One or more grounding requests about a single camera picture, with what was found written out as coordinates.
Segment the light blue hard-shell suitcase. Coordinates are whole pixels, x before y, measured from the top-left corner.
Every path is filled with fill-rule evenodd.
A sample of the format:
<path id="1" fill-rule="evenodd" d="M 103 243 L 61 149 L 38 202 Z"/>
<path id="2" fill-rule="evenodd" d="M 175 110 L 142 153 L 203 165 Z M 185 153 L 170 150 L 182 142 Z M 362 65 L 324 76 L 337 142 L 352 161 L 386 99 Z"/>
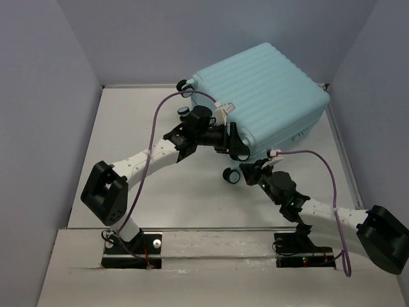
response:
<path id="1" fill-rule="evenodd" d="M 267 42 L 197 71 L 176 89 L 193 106 L 215 110 L 215 100 L 234 105 L 227 120 L 249 147 L 248 162 L 264 158 L 270 148 L 288 149 L 330 102 L 325 90 Z"/>

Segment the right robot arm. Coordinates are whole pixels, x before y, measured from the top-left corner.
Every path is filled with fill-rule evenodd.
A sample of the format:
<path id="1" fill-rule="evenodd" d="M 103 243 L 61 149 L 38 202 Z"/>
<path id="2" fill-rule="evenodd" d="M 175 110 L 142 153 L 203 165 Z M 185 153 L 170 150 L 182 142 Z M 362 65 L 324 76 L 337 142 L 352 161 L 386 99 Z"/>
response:
<path id="1" fill-rule="evenodd" d="M 386 208 L 335 208 L 314 200 L 297 191 L 289 173 L 274 171 L 265 159 L 241 163 L 240 170 L 247 185 L 259 186 L 279 206 L 282 216 L 297 224 L 294 243 L 298 249 L 347 249 L 387 273 L 403 272 L 408 261 L 408 228 Z"/>

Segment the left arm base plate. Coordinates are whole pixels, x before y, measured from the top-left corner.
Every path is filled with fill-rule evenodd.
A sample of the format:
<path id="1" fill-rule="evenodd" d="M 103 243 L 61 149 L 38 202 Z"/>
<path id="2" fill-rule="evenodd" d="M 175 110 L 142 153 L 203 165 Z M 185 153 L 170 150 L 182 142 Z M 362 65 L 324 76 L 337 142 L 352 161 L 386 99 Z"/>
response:
<path id="1" fill-rule="evenodd" d="M 162 233 L 144 232 L 131 242 L 103 231 L 104 249 L 100 265 L 104 269 L 161 269 Z"/>

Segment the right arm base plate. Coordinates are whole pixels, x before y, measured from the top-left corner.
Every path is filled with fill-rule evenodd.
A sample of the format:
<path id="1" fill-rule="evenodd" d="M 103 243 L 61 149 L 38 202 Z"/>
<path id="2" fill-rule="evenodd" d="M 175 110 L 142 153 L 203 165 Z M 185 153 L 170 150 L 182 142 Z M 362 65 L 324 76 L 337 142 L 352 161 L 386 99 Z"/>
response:
<path id="1" fill-rule="evenodd" d="M 280 269 L 336 268 L 332 248 L 315 246 L 308 237 L 296 233 L 275 233 L 272 250 L 276 255 L 276 266 Z"/>

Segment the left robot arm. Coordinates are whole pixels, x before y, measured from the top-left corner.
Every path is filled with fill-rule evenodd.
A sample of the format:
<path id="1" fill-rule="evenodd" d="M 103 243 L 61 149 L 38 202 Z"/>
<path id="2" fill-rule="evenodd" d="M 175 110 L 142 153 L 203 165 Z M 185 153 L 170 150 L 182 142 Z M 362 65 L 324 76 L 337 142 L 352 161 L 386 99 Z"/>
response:
<path id="1" fill-rule="evenodd" d="M 195 106 L 174 129 L 142 152 L 113 164 L 100 161 L 93 166 L 81 201 L 114 232 L 126 252 L 137 251 L 143 236 L 131 218 L 134 207 L 128 205 L 128 193 L 134 186 L 143 188 L 148 176 L 181 162 L 199 146 L 211 146 L 236 161 L 249 158 L 249 147 L 240 139 L 236 123 L 227 120 L 234 105 L 217 102 L 215 106 L 215 110 Z"/>

